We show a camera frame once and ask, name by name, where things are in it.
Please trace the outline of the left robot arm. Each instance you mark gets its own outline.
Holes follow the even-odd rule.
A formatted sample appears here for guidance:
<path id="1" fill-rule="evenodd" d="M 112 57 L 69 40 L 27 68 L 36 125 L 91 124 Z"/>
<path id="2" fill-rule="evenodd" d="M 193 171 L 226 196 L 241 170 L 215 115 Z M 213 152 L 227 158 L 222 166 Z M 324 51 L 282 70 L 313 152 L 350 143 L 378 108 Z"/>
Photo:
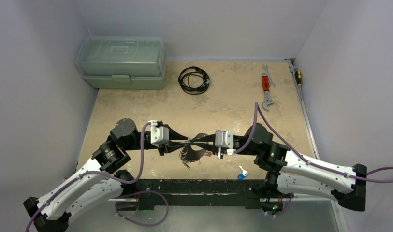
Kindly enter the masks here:
<path id="1" fill-rule="evenodd" d="M 23 202 L 32 226 L 39 232 L 64 232 L 71 220 L 102 201 L 131 197 L 141 179 L 145 150 L 161 155 L 177 150 L 188 137 L 162 121 L 151 120 L 141 130 L 132 119 L 119 120 L 106 141 L 70 178 L 49 193 Z"/>

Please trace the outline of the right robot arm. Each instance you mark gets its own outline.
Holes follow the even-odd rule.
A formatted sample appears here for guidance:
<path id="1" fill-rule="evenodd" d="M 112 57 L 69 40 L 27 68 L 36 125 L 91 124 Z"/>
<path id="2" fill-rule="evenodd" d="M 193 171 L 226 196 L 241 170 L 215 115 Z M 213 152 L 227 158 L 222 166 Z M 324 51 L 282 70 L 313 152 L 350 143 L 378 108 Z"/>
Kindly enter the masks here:
<path id="1" fill-rule="evenodd" d="M 273 134 L 260 123 L 251 126 L 243 136 L 219 130 L 193 138 L 190 144 L 218 156 L 255 156 L 254 164 L 267 172 L 260 188 L 267 197 L 300 193 L 337 201 L 353 211 L 366 209 L 366 182 L 358 179 L 367 176 L 364 165 L 340 166 L 296 155 L 291 148 L 273 141 Z"/>

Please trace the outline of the large metal keyring with keys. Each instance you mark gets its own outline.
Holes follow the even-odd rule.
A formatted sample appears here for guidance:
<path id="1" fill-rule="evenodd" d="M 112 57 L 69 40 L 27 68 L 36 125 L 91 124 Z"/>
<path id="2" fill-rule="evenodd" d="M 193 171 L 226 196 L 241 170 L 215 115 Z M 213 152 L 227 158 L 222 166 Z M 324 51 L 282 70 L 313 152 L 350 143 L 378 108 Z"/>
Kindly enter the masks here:
<path id="1" fill-rule="evenodd" d="M 196 148 L 194 149 L 189 143 L 186 143 L 186 145 L 181 149 L 179 154 L 181 162 L 188 169 L 190 169 L 190 163 L 200 162 L 200 159 L 203 156 L 210 157 L 212 156 L 212 152 L 202 149 L 198 146 L 196 146 Z"/>

